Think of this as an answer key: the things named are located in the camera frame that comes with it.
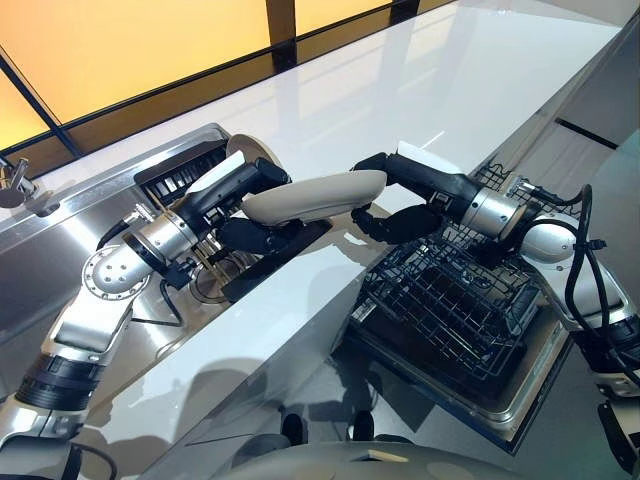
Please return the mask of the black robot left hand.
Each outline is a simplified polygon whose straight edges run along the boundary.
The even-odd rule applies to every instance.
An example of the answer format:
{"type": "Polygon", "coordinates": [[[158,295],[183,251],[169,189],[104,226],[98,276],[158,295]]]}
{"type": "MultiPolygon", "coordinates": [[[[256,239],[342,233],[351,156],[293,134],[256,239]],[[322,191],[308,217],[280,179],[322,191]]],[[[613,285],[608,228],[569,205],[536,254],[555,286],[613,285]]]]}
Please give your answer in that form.
{"type": "Polygon", "coordinates": [[[302,229],[295,220],[284,227],[269,227],[248,217],[233,217],[248,194],[259,194],[291,182],[280,166],[265,158],[247,163],[236,152],[193,183],[171,210],[200,240],[214,233],[230,250],[258,255],[274,255],[286,250],[302,229]]]}

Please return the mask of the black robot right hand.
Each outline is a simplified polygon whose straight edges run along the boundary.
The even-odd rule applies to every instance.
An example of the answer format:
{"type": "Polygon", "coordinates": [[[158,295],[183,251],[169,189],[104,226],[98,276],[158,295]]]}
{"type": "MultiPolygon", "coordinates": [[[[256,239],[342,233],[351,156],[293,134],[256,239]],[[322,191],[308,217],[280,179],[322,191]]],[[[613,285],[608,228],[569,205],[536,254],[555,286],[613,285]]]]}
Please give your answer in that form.
{"type": "Polygon", "coordinates": [[[377,153],[356,163],[353,169],[383,171],[388,186],[399,185],[424,200],[386,218],[370,214],[369,205],[351,212],[363,233],[390,245],[427,237],[442,227],[446,219],[460,222],[482,190],[478,182],[463,173],[445,173],[400,153],[377,153]]]}

